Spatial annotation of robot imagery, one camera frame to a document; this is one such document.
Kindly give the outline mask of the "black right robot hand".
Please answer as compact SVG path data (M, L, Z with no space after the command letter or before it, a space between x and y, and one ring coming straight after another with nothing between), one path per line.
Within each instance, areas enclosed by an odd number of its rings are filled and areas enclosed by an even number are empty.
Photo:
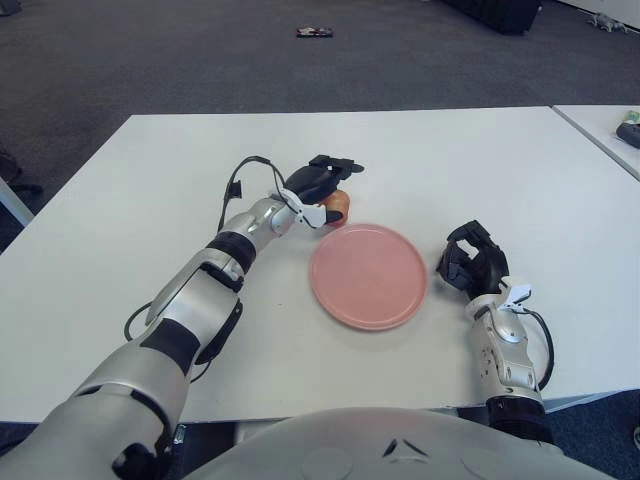
M444 282L464 292L470 300L499 294L501 279L509 275L504 252L477 220L448 235L436 271Z

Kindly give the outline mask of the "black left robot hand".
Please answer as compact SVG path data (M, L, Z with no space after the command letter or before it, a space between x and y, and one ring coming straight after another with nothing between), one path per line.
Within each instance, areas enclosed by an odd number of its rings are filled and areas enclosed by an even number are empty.
M351 159L317 155L285 181L281 195L299 223L311 228L341 226L348 218L349 201L338 185L363 171Z

